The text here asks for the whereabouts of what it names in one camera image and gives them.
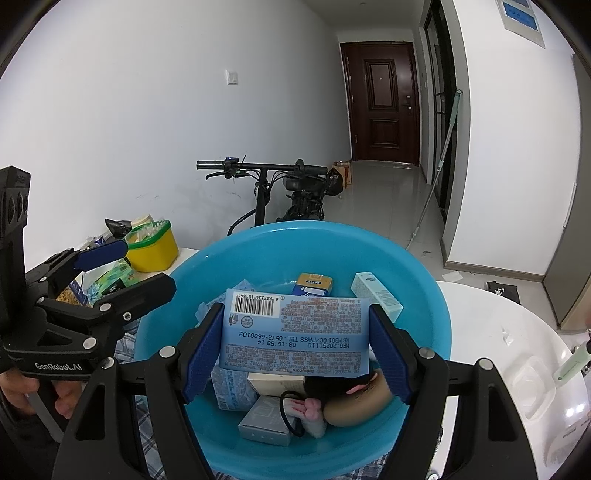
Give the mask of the blue tissue pack barcode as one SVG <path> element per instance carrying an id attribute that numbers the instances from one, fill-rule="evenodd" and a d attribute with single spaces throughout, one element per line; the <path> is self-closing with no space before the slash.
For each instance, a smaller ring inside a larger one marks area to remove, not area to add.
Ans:
<path id="1" fill-rule="evenodd" d="M 228 370 L 356 378 L 370 370 L 367 299 L 229 290 L 219 366 Z"/>

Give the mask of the green floral tissue pack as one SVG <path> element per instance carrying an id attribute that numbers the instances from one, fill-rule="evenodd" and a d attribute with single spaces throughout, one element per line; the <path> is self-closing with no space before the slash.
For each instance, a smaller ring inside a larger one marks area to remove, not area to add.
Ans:
<path id="1" fill-rule="evenodd" d="M 126 259 L 112 263 L 109 268 L 92 280 L 85 291 L 88 304 L 93 306 L 103 297 L 131 287 L 138 282 L 135 271 Z"/>

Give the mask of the clear jar with snacks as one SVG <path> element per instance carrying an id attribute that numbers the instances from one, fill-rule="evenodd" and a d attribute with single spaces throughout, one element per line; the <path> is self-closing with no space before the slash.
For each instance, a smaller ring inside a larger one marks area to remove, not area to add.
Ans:
<path id="1" fill-rule="evenodd" d="M 78 278 L 72 280 L 57 296 L 57 300 L 71 305 L 89 306 L 89 300 Z"/>

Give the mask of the yellow bin green rim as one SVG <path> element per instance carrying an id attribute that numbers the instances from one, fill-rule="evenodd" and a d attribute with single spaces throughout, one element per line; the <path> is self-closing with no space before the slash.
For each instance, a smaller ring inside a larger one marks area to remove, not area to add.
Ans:
<path id="1" fill-rule="evenodd" d="M 128 247 L 126 259 L 140 273 L 167 270 L 179 254 L 169 220 L 139 225 L 124 237 L 124 241 Z"/>

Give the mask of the blue tissue packet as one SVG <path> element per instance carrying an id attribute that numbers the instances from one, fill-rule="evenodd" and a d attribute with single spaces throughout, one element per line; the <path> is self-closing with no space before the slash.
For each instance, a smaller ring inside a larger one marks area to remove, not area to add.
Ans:
<path id="1" fill-rule="evenodd" d="M 222 369 L 215 364 L 211 382 L 218 408 L 222 411 L 247 412 L 259 399 L 246 372 Z"/>

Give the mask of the clear plastic container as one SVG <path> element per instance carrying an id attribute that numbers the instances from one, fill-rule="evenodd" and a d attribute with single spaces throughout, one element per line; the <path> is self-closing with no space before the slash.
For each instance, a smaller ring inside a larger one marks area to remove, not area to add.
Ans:
<path id="1" fill-rule="evenodd" d="M 535 355 L 519 357 L 506 370 L 505 383 L 517 409 L 529 422 L 539 420 L 555 399 L 552 374 Z"/>

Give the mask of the black plastic bag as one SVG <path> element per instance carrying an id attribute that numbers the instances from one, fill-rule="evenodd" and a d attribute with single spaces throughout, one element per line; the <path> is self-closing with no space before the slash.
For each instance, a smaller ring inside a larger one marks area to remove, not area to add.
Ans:
<path id="1" fill-rule="evenodd" d="M 112 220 L 106 218 L 105 225 L 111 236 L 116 240 L 124 239 L 132 230 L 131 222 L 128 220 Z"/>

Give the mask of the white cream box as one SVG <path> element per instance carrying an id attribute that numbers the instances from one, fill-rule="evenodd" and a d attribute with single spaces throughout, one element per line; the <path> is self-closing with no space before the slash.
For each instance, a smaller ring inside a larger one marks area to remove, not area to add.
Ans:
<path id="1" fill-rule="evenodd" d="M 304 395 L 304 376 L 252 373 L 247 374 L 252 389 L 260 396 L 280 397 L 284 391 Z"/>

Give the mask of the grey blue flat box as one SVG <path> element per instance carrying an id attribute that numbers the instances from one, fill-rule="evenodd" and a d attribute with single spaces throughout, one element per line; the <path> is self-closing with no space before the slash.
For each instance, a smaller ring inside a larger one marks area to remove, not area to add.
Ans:
<path id="1" fill-rule="evenodd" d="M 238 424 L 242 439 L 273 446 L 290 445 L 293 434 L 280 415 L 280 398 L 260 396 Z"/>

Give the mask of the blue plaid shirt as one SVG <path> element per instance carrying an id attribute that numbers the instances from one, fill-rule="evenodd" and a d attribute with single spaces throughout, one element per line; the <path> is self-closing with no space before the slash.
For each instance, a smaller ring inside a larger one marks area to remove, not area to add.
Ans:
<path id="1" fill-rule="evenodd" d="M 115 358 L 118 359 L 120 363 L 128 363 L 134 360 L 135 340 L 138 325 L 138 321 L 133 321 L 130 326 L 125 328 L 123 337 L 117 342 L 115 348 Z M 143 396 L 135 396 L 135 405 L 139 435 L 148 474 L 151 479 L 165 479 L 166 475 L 160 460 L 155 440 L 153 438 L 153 429 L 147 407 L 147 400 Z M 370 462 L 370 464 L 366 466 L 337 476 L 337 479 L 377 479 L 382 473 L 386 460 L 387 455 L 384 455 L 379 459 Z"/>

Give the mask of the tan round puff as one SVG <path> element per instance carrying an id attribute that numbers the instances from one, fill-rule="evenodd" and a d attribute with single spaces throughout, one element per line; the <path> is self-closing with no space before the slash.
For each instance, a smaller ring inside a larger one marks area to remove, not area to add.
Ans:
<path id="1" fill-rule="evenodd" d="M 381 370 L 365 387 L 325 404 L 325 421 L 334 427 L 353 427 L 380 414 L 394 399 Z"/>

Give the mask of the blue plastic basin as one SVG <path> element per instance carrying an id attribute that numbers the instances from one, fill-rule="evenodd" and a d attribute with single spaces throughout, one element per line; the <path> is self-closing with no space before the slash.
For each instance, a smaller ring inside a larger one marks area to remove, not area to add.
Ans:
<path id="1" fill-rule="evenodd" d="M 142 318 L 134 357 L 145 360 L 176 345 L 197 324 L 197 308 L 247 280 L 262 292 L 289 293 L 301 273 L 328 275 L 332 293 L 346 297 L 353 276 L 372 272 L 401 302 L 398 327 L 420 347 L 449 358 L 452 328 L 445 298 L 428 270 L 390 240 L 353 226 L 326 221 L 273 223 L 209 245 L 173 271 L 176 294 Z M 393 400 L 372 420 L 353 428 L 331 428 L 321 439 L 295 438 L 281 447 L 245 440 L 242 417 L 218 408 L 212 389 L 186 412 L 206 460 L 237 479 L 329 479 L 387 454 L 398 437 L 407 406 Z"/>

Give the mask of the black hair scrunchie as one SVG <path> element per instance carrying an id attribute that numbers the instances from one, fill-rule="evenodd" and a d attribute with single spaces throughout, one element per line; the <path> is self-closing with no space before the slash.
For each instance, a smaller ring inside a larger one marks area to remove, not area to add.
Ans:
<path id="1" fill-rule="evenodd" d="M 368 374 L 355 378 L 307 376 L 304 378 L 304 392 L 308 398 L 318 399 L 325 405 L 331 400 L 363 390 L 377 378 L 377 375 L 378 373 L 370 368 Z"/>

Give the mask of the yellow blue small box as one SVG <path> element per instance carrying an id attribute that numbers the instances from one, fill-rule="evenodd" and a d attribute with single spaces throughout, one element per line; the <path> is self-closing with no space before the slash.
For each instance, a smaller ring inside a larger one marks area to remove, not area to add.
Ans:
<path id="1" fill-rule="evenodd" d="M 301 273 L 291 294 L 295 296 L 329 297 L 332 292 L 331 277 L 321 274 Z"/>

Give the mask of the grey beige refrigerator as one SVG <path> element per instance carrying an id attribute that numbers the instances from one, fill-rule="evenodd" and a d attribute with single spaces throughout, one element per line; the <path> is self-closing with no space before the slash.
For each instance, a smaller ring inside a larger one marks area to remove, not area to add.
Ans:
<path id="1" fill-rule="evenodd" d="M 565 332 L 590 328 L 590 74 L 573 58 L 580 101 L 580 158 L 563 234 L 543 285 L 557 326 Z"/>

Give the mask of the light teal carton box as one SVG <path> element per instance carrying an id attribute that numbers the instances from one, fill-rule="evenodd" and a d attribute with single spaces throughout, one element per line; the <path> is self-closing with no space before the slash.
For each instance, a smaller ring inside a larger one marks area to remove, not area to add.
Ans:
<path id="1" fill-rule="evenodd" d="M 369 299 L 372 304 L 379 304 L 393 323 L 397 321 L 404 309 L 399 300 L 372 272 L 356 273 L 351 290 L 356 297 Z"/>

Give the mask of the brown wooden door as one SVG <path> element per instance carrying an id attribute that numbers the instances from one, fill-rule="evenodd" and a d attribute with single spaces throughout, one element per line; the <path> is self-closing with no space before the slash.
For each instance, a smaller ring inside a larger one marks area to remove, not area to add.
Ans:
<path id="1" fill-rule="evenodd" d="M 410 42 L 342 43 L 352 157 L 417 165 L 418 87 Z"/>

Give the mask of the wall light switch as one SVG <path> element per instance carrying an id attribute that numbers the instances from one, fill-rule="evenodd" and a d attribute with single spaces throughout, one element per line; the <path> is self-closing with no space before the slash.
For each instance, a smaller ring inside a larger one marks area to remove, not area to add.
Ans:
<path id="1" fill-rule="evenodd" d="M 238 74 L 235 71 L 226 70 L 225 79 L 228 86 L 235 86 L 238 84 Z"/>

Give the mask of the wall electrical panel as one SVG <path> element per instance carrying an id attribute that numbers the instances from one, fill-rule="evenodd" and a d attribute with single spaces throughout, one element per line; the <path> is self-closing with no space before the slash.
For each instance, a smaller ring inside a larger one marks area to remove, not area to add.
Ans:
<path id="1" fill-rule="evenodd" d="M 496 3 L 506 30 L 541 48 L 545 47 L 539 23 L 529 1 L 497 0 Z"/>

